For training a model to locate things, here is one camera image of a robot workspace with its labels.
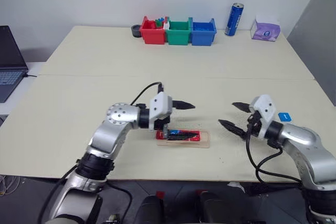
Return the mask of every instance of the blue bin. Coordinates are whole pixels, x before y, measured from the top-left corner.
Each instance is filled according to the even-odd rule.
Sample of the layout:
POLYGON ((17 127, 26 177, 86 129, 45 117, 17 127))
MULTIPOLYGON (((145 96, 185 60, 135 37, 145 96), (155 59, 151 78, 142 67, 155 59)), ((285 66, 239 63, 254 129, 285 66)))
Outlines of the blue bin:
POLYGON ((215 20, 210 22, 191 22, 191 44, 193 46, 211 46, 217 33, 215 20))

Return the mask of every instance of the laptop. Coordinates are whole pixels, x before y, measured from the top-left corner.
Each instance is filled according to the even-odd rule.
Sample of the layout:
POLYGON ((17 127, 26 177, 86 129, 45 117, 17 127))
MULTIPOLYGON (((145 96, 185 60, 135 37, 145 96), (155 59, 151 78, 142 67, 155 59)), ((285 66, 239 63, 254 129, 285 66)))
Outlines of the laptop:
POLYGON ((27 73, 9 26, 0 26, 0 103, 4 103, 27 73))

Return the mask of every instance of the robotic arm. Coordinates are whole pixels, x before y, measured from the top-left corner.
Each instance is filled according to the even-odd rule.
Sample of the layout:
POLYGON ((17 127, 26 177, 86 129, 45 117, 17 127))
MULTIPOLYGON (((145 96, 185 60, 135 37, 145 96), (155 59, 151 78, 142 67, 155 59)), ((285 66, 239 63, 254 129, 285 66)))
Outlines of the robotic arm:
POLYGON ((336 159, 322 146, 320 136, 305 127, 273 121, 276 108, 269 95, 256 97, 251 104, 233 105, 252 113, 247 132, 226 120, 219 120, 221 125, 243 140, 253 135, 267 140, 270 147, 282 147, 298 169, 309 222, 336 223, 336 159))
POLYGON ((96 223, 102 198, 98 192, 114 169, 127 133, 132 129, 167 131, 172 108, 193 109, 183 101, 173 101, 159 86, 158 94, 145 104, 116 103, 108 108, 105 120, 94 133, 76 169, 70 174, 50 212, 47 223, 96 223))

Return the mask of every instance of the plastic bin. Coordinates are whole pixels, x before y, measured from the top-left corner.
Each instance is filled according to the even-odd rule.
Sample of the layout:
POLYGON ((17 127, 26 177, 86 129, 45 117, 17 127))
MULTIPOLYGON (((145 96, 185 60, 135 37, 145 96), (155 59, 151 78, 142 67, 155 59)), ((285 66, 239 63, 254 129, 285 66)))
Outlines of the plastic bin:
POLYGON ((187 22, 177 22, 167 18, 169 29, 166 30, 166 35, 169 45, 188 45, 192 20, 189 18, 187 22))
POLYGON ((210 22, 193 22, 192 20, 191 44, 193 46, 211 46, 217 33, 215 20, 210 22))
POLYGON ((148 20, 147 16, 143 17, 140 32, 146 44, 159 44, 165 42, 165 32, 163 26, 157 27, 154 20, 148 20))

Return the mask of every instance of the laptop screen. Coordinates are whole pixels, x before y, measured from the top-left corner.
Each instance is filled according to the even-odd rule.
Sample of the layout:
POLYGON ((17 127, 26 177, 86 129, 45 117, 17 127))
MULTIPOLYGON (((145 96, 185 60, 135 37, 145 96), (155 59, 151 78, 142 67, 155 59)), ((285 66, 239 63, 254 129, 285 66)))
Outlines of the laptop screen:
POLYGON ((8 26, 0 26, 0 69, 27 69, 8 26))

